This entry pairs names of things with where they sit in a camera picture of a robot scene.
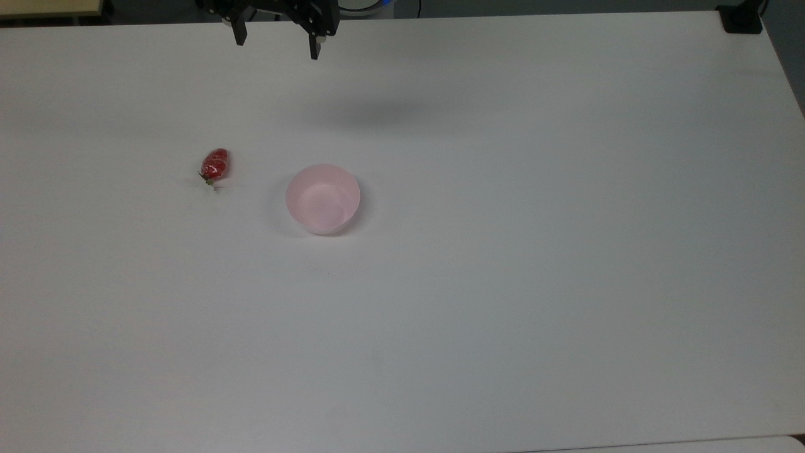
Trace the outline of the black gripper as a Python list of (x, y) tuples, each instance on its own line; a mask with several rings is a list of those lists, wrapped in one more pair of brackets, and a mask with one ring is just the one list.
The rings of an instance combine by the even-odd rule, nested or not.
[(319, 59), (325, 35), (336, 34), (340, 24), (337, 1), (197, 1), (196, 6), (230, 25), (238, 46), (244, 46), (248, 35), (245, 23), (254, 12), (285, 16), (309, 35), (311, 60)]

